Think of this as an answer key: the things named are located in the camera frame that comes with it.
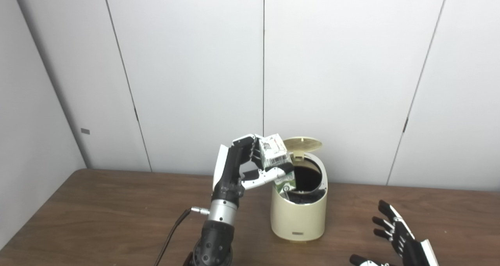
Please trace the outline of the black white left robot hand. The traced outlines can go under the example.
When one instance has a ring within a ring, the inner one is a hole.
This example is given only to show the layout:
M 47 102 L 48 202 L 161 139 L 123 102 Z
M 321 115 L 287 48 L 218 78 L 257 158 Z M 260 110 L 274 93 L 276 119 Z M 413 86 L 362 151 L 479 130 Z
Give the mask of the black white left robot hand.
M 288 177 L 295 178 L 294 165 L 280 135 L 247 134 L 220 146 L 211 200 L 239 207 L 246 190 Z

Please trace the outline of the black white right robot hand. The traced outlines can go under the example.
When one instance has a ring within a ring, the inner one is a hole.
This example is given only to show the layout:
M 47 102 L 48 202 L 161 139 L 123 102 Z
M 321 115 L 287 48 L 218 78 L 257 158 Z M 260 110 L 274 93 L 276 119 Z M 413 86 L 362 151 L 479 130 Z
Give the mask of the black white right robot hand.
M 438 266 L 430 241 L 418 241 L 399 212 L 384 200 L 379 200 L 377 209 L 386 219 L 372 217 L 373 223 L 382 227 L 373 233 L 391 243 L 404 266 Z

